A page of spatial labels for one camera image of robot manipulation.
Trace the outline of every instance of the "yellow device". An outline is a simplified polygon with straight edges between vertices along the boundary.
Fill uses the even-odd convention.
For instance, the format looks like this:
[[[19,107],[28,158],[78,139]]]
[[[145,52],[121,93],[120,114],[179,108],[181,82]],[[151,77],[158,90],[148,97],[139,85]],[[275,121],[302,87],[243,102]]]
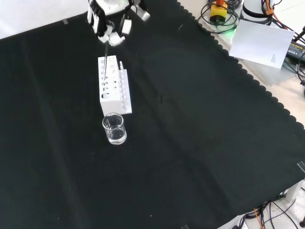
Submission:
[[[217,0],[216,4],[228,8],[228,5],[224,2],[224,0]],[[216,23],[225,22],[225,18],[227,16],[227,9],[217,6],[217,5],[213,4],[211,6],[210,21],[213,21]]]

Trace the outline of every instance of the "white wall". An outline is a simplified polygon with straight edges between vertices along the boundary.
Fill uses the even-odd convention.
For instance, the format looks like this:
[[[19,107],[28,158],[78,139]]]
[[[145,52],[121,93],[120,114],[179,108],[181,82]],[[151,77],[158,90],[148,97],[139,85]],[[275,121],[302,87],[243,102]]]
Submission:
[[[0,0],[0,39],[88,10],[88,0]]]

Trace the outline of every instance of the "water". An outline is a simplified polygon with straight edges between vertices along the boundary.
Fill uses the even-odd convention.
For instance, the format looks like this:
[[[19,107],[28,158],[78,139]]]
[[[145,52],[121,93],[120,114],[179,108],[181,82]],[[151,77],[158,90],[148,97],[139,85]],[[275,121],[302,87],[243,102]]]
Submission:
[[[108,130],[107,137],[111,144],[113,145],[120,145],[125,142],[127,134],[125,129],[117,129],[117,130]]]

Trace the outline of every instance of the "clear glass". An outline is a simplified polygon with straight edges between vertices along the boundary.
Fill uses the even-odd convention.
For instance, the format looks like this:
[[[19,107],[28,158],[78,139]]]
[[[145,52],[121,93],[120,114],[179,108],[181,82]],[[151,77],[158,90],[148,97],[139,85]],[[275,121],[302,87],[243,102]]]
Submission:
[[[127,134],[124,119],[121,115],[117,113],[107,114],[103,119],[103,127],[111,144],[120,145],[125,142]]]

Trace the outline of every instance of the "black cable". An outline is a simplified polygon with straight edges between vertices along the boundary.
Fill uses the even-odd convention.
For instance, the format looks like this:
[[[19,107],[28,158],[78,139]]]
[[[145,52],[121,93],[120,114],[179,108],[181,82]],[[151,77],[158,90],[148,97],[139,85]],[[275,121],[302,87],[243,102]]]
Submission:
[[[280,195],[276,196],[274,199],[269,200],[269,201],[263,203],[263,204],[261,205],[261,206],[263,206],[263,211],[265,210],[265,208],[268,206],[268,204],[269,204],[271,201],[277,201],[277,200],[279,200],[279,199],[285,198],[286,195],[287,195],[286,193],[285,193],[285,194],[280,194]],[[261,206],[255,208],[255,209],[257,210],[257,216],[260,216],[260,215],[261,215]],[[254,218],[256,218],[256,215],[255,215],[254,211],[248,212],[245,216],[246,216],[246,219],[254,219]]]
[[[275,229],[273,222],[272,222],[272,217],[271,217],[271,203],[269,204],[269,215],[270,215],[270,223],[273,229]]]
[[[295,203],[295,201],[296,201],[296,199],[295,199],[294,202],[286,209],[285,212],[287,212],[287,211],[292,207],[292,205]],[[275,219],[276,217],[281,216],[281,215],[284,214],[285,212],[283,212],[283,213],[281,213],[281,214],[279,214],[279,215],[277,215],[277,216],[274,216],[274,217],[270,218],[269,220],[267,220],[267,221],[265,222],[265,224],[266,224],[268,221],[270,221],[271,219]]]
[[[297,73],[297,71],[291,66],[291,64],[287,61],[287,60],[284,60],[284,62],[287,64],[287,66],[290,68],[288,69],[285,65],[283,65],[286,69],[292,71],[293,73]]]
[[[266,227],[264,226],[264,210],[263,210],[263,206],[261,205],[261,223],[263,224],[264,229],[266,229]]]
[[[274,6],[277,6],[277,5],[280,4],[282,1],[283,1],[283,0],[280,0],[277,4],[274,4],[273,7],[274,7]]]
[[[300,65],[301,65],[301,60],[303,58],[303,56],[305,55],[305,52],[302,54],[302,56],[299,58],[299,61],[297,62],[297,76],[299,77],[300,81],[301,81],[301,85],[305,86],[305,80],[301,79],[301,77],[305,77],[304,75],[301,75],[299,71],[301,71],[303,74],[304,72],[302,70],[300,70]]]
[[[246,219],[246,215],[244,215],[244,217],[240,219],[238,229],[242,229],[245,219]]]
[[[224,7],[221,5],[218,5],[216,3],[214,3],[214,0],[209,0],[209,2],[203,6],[203,8],[201,9],[201,13],[200,13],[200,17],[197,19],[197,23],[200,26],[200,28],[204,31],[208,31],[207,29],[203,28],[202,25],[200,24],[199,20],[202,19],[204,20],[207,24],[213,25],[213,26],[233,26],[230,29],[227,30],[223,30],[223,31],[219,31],[219,32],[215,32],[215,31],[208,31],[210,33],[215,33],[215,34],[222,34],[222,33],[226,33],[226,32],[230,32],[234,29],[237,28],[237,21],[239,21],[239,16],[237,15],[237,13],[235,12],[235,8],[238,7],[240,5],[239,0],[228,0],[225,1],[225,3],[228,5],[228,7]],[[207,21],[204,18],[204,14],[212,7],[212,5],[215,5],[217,7],[221,7],[227,10],[227,14],[230,15],[230,17],[222,23],[211,23],[210,21]],[[234,22],[227,24],[227,22],[231,19],[234,18]]]
[[[281,23],[280,21],[277,21],[276,19],[273,18],[273,19],[272,19],[272,22],[273,22],[274,24],[276,24],[278,27],[280,27],[281,29],[287,28],[288,30],[295,32],[295,34],[296,34],[297,36],[300,36],[296,31],[294,31],[293,29],[289,28],[288,26],[286,26],[285,24]],[[305,44],[305,39],[304,39],[304,37],[301,37],[299,41],[302,42],[303,44]]]
[[[284,212],[285,215],[287,215],[287,217],[293,222],[293,224],[295,225],[296,229],[298,229],[297,225],[295,224],[295,222],[292,220],[292,218],[283,210],[281,209],[276,203],[274,203],[282,212]]]

